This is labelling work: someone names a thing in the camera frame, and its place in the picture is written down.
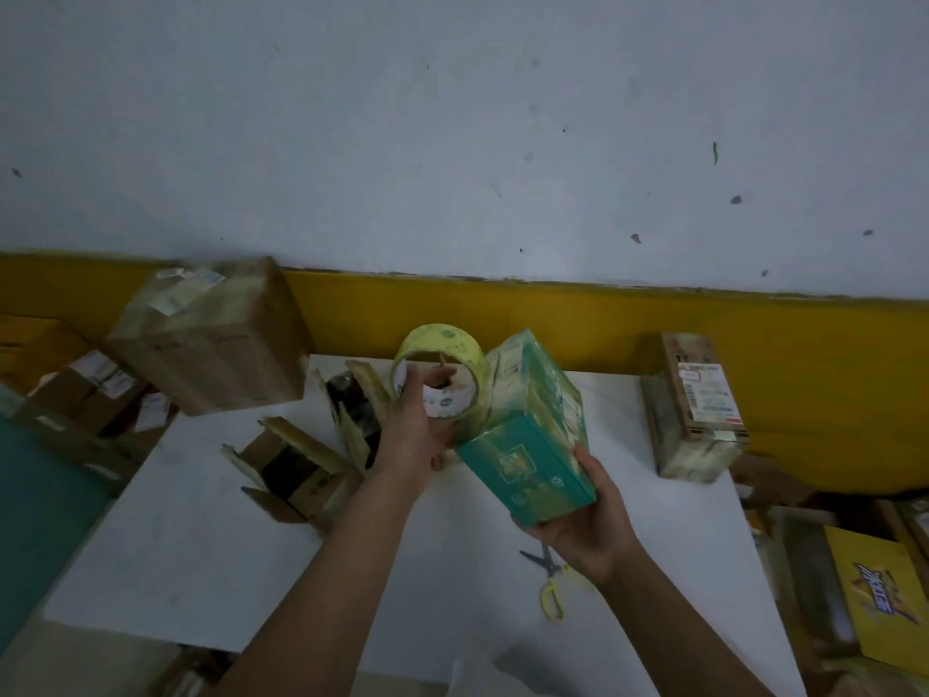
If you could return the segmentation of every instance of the hand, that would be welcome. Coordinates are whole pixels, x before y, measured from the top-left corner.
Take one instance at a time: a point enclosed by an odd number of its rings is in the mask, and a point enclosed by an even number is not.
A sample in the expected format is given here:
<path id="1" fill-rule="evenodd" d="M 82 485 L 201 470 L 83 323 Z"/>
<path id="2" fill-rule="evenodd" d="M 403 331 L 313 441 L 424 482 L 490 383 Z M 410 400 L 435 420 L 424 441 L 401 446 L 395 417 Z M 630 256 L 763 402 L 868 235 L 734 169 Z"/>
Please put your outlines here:
<path id="1" fill-rule="evenodd" d="M 423 405 L 423 385 L 439 386 L 455 373 L 453 367 L 434 367 L 426 371 L 414 364 L 407 367 L 403 394 L 390 410 L 388 424 L 381 432 L 374 470 L 395 475 L 414 498 L 425 491 L 433 458 L 451 444 L 454 423 L 428 418 Z"/>
<path id="2" fill-rule="evenodd" d="M 622 562 L 644 550 L 635 537 L 620 490 L 600 461 L 580 445 L 575 457 L 597 490 L 597 501 L 524 531 L 553 547 L 595 586 L 603 586 Z"/>

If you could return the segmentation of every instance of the roll of packing tape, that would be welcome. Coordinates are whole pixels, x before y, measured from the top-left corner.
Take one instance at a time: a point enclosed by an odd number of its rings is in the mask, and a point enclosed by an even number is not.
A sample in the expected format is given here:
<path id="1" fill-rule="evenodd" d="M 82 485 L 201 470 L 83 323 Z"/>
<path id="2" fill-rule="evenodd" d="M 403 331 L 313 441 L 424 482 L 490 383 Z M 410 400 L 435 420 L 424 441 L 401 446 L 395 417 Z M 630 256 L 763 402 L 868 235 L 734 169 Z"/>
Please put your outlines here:
<path id="1" fill-rule="evenodd" d="M 455 368 L 445 388 L 423 386 L 423 405 L 430 418 L 457 418 L 479 400 L 484 386 L 484 353 L 478 341 L 453 325 L 422 325 L 403 340 L 390 370 L 390 383 L 400 395 L 409 361 L 442 362 Z"/>

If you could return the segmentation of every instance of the white table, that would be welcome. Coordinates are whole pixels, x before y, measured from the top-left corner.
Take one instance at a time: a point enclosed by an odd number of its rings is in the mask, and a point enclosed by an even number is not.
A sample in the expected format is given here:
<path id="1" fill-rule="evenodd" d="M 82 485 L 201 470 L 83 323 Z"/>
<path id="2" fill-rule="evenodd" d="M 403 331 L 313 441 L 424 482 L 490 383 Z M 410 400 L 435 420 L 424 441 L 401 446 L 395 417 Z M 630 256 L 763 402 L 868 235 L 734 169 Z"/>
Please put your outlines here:
<path id="1" fill-rule="evenodd" d="M 389 362 L 372 360 L 380 373 Z M 342 358 L 314 355 L 324 377 Z M 712 486 L 656 476 L 635 377 L 569 374 L 584 395 L 591 452 L 617 482 L 642 543 L 768 688 L 805 691 L 728 475 Z M 219 446 L 247 444 L 284 415 L 343 450 L 329 410 L 302 401 L 180 415 L 45 606 L 45 618 L 240 652 L 319 547 L 308 526 L 278 524 L 240 487 Z M 433 476 L 416 503 L 361 670 L 448 681 L 476 641 L 530 687 L 565 695 L 655 695 L 606 604 L 559 578 L 567 621 L 546 621 L 544 573 L 517 550 L 540 546 L 464 465 Z"/>

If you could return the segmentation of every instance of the yellow wall stripe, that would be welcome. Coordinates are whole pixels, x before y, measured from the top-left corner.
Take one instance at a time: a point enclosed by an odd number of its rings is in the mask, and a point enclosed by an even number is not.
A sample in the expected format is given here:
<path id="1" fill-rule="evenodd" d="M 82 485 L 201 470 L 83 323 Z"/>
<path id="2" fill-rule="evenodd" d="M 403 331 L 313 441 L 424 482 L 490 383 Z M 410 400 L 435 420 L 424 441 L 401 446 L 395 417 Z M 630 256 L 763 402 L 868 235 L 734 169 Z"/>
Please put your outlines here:
<path id="1" fill-rule="evenodd" d="M 103 339 L 154 266 L 0 256 L 0 312 Z M 532 328 L 569 370 L 644 374 L 662 331 L 711 335 L 752 449 L 822 489 L 929 486 L 929 303 L 288 271 L 325 354 L 392 358 L 447 322 L 490 349 Z"/>

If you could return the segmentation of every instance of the green box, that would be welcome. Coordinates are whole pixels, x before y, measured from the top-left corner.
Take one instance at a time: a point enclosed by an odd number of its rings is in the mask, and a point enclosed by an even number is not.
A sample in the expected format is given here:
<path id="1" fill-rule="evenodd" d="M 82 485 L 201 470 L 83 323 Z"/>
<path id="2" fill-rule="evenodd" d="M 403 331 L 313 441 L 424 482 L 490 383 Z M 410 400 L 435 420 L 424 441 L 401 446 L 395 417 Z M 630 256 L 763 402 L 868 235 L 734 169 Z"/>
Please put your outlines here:
<path id="1" fill-rule="evenodd" d="M 573 453 L 587 447 L 581 392 L 529 330 L 487 363 L 489 405 L 479 433 L 456 448 L 464 463 L 524 526 L 596 501 Z"/>

